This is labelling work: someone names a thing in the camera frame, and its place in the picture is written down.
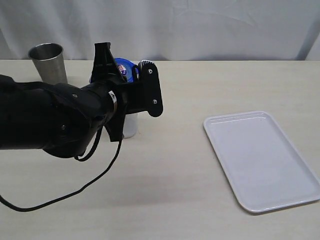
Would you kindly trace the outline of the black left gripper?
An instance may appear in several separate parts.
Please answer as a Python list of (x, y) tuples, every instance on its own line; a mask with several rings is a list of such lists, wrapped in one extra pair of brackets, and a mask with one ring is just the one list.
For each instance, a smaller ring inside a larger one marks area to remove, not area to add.
[[(113, 57), (110, 48), (110, 42), (95, 43), (94, 59), (101, 56)], [(116, 110), (104, 123), (111, 142), (123, 139), (125, 115), (147, 111), (150, 116), (159, 117), (163, 113), (159, 72), (155, 63), (146, 64), (141, 69), (135, 65), (132, 76), (133, 82), (125, 82), (120, 77), (94, 82), (106, 86), (108, 91), (115, 94)]]

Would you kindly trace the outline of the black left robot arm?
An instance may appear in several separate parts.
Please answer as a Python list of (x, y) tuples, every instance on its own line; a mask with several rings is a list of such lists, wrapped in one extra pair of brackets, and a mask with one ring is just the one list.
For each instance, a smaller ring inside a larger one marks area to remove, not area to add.
[(102, 130), (111, 142), (123, 139), (126, 115), (163, 113), (159, 71), (149, 60), (132, 68), (128, 82), (116, 64), (109, 42), (94, 45), (90, 83), (16, 82), (0, 77), (0, 147), (3, 150), (42, 149), (58, 158), (85, 161), (90, 142), (98, 144)]

